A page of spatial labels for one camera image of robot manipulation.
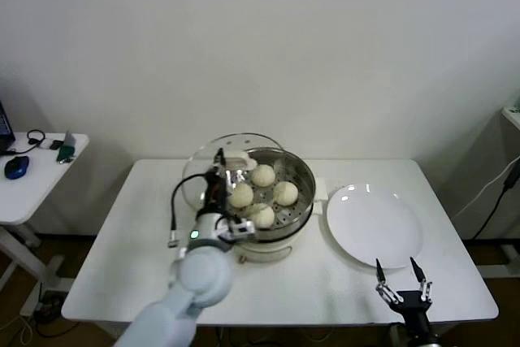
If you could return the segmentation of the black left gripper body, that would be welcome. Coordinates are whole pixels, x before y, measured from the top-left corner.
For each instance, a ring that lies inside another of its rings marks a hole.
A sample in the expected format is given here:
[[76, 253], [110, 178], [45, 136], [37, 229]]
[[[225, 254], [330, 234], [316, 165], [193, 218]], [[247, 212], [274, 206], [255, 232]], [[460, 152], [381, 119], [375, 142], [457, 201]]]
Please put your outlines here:
[[228, 189], [226, 180], [217, 170], [210, 170], [205, 175], [206, 191], [201, 212], [223, 215], [227, 210]]

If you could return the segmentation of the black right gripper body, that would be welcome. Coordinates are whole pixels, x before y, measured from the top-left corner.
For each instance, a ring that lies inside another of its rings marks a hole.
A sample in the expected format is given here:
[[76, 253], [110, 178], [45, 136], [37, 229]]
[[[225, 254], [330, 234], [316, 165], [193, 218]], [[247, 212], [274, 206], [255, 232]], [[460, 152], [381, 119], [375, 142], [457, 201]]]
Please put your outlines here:
[[401, 290], [397, 293], [402, 301], [394, 305], [394, 311], [404, 319], [407, 329], [412, 333], [429, 333], [431, 325], [427, 311], [431, 303], [424, 301], [418, 290]]

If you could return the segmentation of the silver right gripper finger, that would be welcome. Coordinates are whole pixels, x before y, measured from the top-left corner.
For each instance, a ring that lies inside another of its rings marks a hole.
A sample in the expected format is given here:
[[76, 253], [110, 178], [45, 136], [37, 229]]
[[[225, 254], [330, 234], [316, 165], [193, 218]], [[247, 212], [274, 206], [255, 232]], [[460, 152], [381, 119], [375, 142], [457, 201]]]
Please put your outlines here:
[[376, 277], [377, 285], [375, 290], [381, 296], [381, 298], [389, 305], [399, 305], [403, 302], [403, 297], [396, 291], [391, 289], [387, 284], [387, 280], [384, 274], [384, 270], [378, 259], [376, 259]]
[[416, 263], [416, 261], [412, 257], [410, 257], [409, 260], [411, 262], [415, 277], [419, 283], [421, 301], [431, 303], [432, 282], [426, 278], [423, 269]]

